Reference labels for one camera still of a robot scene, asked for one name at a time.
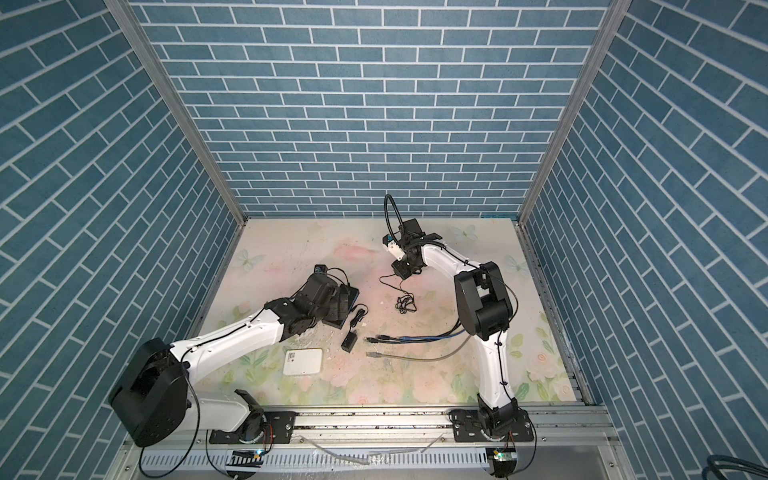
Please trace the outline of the black network switch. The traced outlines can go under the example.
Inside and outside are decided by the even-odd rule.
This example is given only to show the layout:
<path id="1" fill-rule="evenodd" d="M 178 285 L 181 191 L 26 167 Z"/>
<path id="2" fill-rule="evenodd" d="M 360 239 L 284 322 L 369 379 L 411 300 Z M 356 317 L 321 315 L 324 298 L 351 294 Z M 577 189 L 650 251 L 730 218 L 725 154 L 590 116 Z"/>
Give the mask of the black network switch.
<path id="1" fill-rule="evenodd" d="M 359 290 L 348 285 L 339 285 L 329 297 L 322 312 L 324 316 L 321 322 L 325 325 L 341 329 L 346 323 L 355 302 L 359 297 Z"/>

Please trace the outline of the black power adapter with cable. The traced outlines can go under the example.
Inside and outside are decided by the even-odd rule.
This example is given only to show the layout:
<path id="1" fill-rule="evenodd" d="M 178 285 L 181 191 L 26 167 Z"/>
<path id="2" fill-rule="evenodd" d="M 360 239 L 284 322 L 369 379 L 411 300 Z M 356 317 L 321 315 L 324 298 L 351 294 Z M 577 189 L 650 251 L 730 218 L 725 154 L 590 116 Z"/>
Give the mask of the black power adapter with cable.
<path id="1" fill-rule="evenodd" d="M 395 309 L 400 314 L 415 313 L 417 311 L 415 296 L 411 292 L 408 292 L 405 289 L 403 289 L 402 284 L 395 286 L 393 284 L 385 282 L 385 279 L 390 277 L 395 277 L 395 274 L 380 276 L 379 282 L 382 285 L 385 285 L 401 293 L 401 296 L 398 297 L 395 302 Z M 355 331 L 355 328 L 369 313 L 368 306 L 362 303 L 358 303 L 354 305 L 353 309 L 355 310 L 355 312 L 349 324 L 349 331 L 341 343 L 341 349 L 346 353 L 350 353 L 352 351 L 352 349 L 354 348 L 358 340 L 358 335 Z M 405 344 L 405 343 L 409 343 L 410 339 L 406 338 L 405 336 L 389 336 L 384 334 L 377 334 L 376 336 L 369 338 L 368 342 L 382 343 L 382 344 Z"/>

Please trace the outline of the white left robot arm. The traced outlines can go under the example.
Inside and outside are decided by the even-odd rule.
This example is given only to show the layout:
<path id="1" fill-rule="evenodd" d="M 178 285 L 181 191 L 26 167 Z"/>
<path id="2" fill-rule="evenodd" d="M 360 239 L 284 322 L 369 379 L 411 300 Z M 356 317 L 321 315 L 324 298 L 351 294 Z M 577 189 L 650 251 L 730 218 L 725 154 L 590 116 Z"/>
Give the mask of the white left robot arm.
<path id="1" fill-rule="evenodd" d="M 313 272 L 291 296 L 267 302 L 257 313 L 205 335 L 138 347 L 109 395 L 109 404 L 138 447 L 177 431 L 212 430 L 253 443 L 265 436 L 264 409 L 243 389 L 232 394 L 198 392 L 197 385 L 220 367 L 255 350 L 303 334 L 318 323 L 341 327 L 357 288 Z"/>

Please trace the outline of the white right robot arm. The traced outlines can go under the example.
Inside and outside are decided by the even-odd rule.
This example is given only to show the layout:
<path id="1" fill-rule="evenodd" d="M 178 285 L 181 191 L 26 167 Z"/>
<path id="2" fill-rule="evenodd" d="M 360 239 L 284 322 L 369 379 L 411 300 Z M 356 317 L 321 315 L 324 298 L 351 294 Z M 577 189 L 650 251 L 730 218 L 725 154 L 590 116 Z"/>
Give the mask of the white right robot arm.
<path id="1" fill-rule="evenodd" d="M 454 282 L 458 320 L 475 345 L 479 371 L 479 421 L 491 438 L 511 433 L 524 420 L 509 383 L 506 354 L 508 329 L 515 316 L 506 284 L 494 262 L 476 263 L 425 233 L 415 219 L 389 232 L 383 247 L 394 257 L 394 273 L 405 280 L 428 267 Z"/>

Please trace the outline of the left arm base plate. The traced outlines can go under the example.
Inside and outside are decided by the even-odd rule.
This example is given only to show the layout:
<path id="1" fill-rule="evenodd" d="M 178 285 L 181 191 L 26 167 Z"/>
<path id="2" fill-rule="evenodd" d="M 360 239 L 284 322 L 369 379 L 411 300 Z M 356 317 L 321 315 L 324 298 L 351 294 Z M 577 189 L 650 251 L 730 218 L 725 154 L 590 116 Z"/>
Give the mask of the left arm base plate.
<path id="1" fill-rule="evenodd" d="M 210 444 L 263 446 L 289 444 L 293 435 L 297 414 L 294 411 L 266 411 L 260 417 L 249 416 L 244 425 L 234 432 L 212 430 Z"/>

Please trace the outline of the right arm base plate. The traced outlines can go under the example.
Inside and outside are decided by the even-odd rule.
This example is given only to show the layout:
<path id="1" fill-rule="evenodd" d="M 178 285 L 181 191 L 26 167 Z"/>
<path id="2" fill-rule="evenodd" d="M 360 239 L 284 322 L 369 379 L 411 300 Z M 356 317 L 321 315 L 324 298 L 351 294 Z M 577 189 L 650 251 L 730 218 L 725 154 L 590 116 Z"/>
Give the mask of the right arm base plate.
<path id="1" fill-rule="evenodd" d="M 453 409 L 448 412 L 454 440 L 472 442 L 532 442 L 535 434 L 528 413 L 520 408 L 502 412 Z"/>

